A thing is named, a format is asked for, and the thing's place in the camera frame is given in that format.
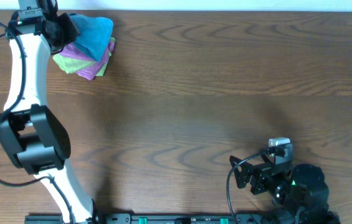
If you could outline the blue cloth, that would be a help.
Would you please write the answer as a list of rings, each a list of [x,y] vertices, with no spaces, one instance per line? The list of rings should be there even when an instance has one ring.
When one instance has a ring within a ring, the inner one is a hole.
[[[101,61],[112,36],[113,21],[82,14],[71,14],[70,18],[80,32],[73,42],[74,46],[95,61]]]

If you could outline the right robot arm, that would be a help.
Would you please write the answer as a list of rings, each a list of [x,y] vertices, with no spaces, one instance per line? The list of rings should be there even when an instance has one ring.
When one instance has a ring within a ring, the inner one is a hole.
[[[330,190],[321,168],[311,164],[292,166],[291,158],[278,164],[263,154],[246,159],[230,156],[229,161],[232,168],[227,176],[227,203],[236,223],[340,224],[339,216],[329,210]],[[236,215],[229,190],[231,175],[240,189],[250,184],[253,195],[269,193],[277,208]]]

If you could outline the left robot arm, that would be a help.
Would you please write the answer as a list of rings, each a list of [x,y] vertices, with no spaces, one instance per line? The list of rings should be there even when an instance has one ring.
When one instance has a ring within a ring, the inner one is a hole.
[[[61,214],[29,216],[26,223],[101,223],[71,163],[70,138],[47,106],[46,75],[51,56],[73,42],[79,32],[68,14],[58,15],[57,1],[19,0],[6,27],[12,53],[11,84],[0,113],[0,144],[12,164],[34,179],[0,184],[22,187],[42,183]]]

